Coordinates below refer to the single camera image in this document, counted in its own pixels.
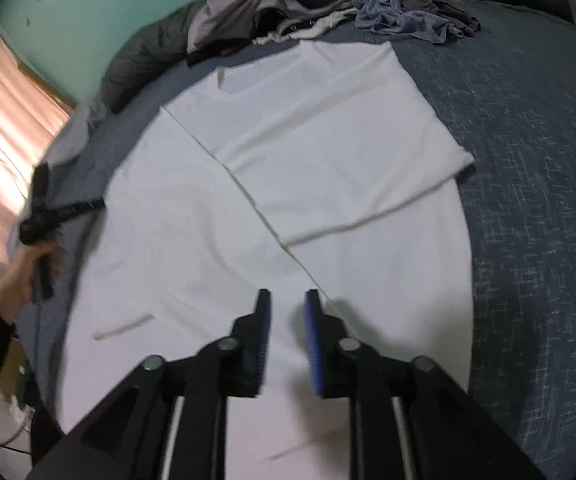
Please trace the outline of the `person's left hand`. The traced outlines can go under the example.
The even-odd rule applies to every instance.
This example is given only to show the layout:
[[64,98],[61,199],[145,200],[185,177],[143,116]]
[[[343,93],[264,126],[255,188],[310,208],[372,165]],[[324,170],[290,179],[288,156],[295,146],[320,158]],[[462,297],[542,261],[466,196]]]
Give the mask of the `person's left hand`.
[[0,276],[0,316],[4,322],[13,324],[24,304],[30,302],[33,291],[33,275],[41,257],[48,256],[53,278],[61,274],[62,250],[60,240],[42,240],[26,246],[19,244],[11,262]]

